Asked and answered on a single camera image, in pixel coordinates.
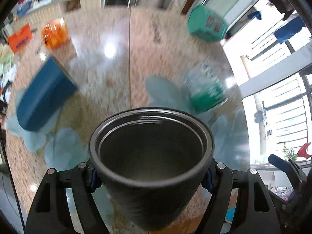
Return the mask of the orange plastic bag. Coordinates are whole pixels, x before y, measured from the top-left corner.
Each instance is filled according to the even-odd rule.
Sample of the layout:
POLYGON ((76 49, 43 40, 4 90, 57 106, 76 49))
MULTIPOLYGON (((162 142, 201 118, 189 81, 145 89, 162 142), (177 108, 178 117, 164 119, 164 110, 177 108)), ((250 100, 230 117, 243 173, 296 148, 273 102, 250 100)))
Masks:
POLYGON ((13 53, 19 52, 32 40, 32 32, 30 25, 23 26, 16 33, 8 37, 8 44, 13 53))

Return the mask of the white tv cabinet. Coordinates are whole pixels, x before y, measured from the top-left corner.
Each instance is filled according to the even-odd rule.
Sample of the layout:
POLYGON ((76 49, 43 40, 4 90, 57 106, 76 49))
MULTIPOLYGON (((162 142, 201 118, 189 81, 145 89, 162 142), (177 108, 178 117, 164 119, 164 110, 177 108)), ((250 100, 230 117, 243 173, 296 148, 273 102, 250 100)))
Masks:
POLYGON ((27 24, 30 27, 35 27, 62 18, 67 12, 74 9, 74 3, 77 3, 78 9, 83 11, 101 9, 103 6, 103 0, 41 0, 24 16, 13 21, 10 26, 13 31, 17 31, 27 24))

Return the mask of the teal hexagonal box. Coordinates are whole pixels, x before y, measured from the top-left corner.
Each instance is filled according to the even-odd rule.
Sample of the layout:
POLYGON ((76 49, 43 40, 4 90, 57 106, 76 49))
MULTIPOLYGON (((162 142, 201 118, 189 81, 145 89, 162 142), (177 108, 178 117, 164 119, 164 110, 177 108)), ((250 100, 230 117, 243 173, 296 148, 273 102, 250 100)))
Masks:
POLYGON ((192 9, 187 21, 189 33, 207 42, 222 40, 228 26, 223 17, 203 5, 192 9))

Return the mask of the dark blue cup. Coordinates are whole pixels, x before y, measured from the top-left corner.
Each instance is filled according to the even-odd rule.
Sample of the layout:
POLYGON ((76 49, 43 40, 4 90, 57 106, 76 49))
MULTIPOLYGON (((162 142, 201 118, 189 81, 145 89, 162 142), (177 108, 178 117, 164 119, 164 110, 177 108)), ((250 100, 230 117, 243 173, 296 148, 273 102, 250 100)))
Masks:
POLYGON ((59 61, 50 56, 25 90, 16 109, 24 130, 40 130, 78 89, 59 61))

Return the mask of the green plastic bottle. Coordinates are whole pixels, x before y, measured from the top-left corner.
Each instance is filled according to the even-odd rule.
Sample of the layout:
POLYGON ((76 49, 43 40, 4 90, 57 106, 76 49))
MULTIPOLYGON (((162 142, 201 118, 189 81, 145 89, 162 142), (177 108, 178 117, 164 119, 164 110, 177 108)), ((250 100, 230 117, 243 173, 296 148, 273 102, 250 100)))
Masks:
POLYGON ((206 63, 196 65, 185 74, 184 87, 198 113, 220 106, 228 99, 225 86, 206 63))

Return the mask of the black textured cup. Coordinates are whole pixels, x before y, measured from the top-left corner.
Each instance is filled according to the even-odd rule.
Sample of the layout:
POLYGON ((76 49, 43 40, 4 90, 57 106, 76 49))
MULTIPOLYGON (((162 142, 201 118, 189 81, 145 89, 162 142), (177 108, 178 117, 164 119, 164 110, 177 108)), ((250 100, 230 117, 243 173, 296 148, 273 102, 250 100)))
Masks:
POLYGON ((203 121, 161 107, 117 113, 89 140, 91 160, 109 194, 147 231, 166 228, 183 212, 212 162, 214 148, 203 121))

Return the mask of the orange snack packet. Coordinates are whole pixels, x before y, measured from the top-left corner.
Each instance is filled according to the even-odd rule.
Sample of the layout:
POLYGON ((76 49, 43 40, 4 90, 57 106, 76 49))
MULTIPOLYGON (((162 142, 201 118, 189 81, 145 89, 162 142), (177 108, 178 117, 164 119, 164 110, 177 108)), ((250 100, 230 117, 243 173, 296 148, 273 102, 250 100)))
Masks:
POLYGON ((42 30, 42 41, 49 50, 56 49, 69 41, 69 33, 63 18, 47 23, 42 30))

